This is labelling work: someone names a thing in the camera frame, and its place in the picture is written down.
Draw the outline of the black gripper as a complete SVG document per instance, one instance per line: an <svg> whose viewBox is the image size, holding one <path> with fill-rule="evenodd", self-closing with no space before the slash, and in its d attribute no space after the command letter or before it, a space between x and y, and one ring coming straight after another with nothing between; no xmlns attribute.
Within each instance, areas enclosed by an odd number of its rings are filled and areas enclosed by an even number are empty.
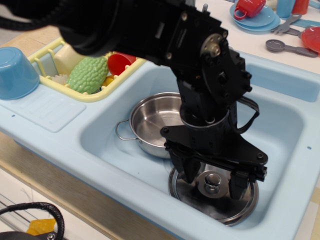
<svg viewBox="0 0 320 240"><path fill-rule="evenodd" d="M242 137L258 115L256 112L238 128L237 111L229 110L223 118L211 124L185 122L164 127L160 134L166 139L165 147L175 169L186 183L191 184L201 163L206 163L231 172L229 194L232 199L240 200L249 182L264 181L267 175L268 156Z"/></svg>

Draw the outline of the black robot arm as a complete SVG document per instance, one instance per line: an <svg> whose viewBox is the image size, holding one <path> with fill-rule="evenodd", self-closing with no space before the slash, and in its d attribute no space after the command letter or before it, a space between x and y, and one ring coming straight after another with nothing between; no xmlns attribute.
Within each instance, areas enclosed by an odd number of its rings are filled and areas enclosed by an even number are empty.
<svg viewBox="0 0 320 240"><path fill-rule="evenodd" d="M267 155L243 139L252 125L237 126L237 103L259 106L245 97L251 74L229 48L228 31L203 9L183 0L3 0L21 21L2 17L2 29L31 31L55 26L73 49L98 57L116 51L170 67L181 97L182 125L160 130L176 170L191 183L201 163L230 171L232 199L249 183L263 181Z"/></svg>

